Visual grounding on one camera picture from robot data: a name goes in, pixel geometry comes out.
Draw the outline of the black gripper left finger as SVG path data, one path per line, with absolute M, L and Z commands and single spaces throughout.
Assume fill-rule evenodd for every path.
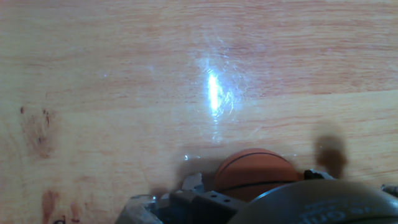
M 246 202 L 206 192 L 200 173 L 187 176 L 182 188 L 161 197 L 136 195 L 125 204 L 115 224 L 225 224 Z

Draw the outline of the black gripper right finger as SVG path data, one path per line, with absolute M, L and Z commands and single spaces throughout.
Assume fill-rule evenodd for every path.
M 322 172 L 322 171 L 315 170 L 315 169 L 305 170 L 304 173 L 303 173 L 303 177 L 304 177 L 305 180 L 315 180 L 315 179 L 334 180 L 335 179 L 329 173 Z

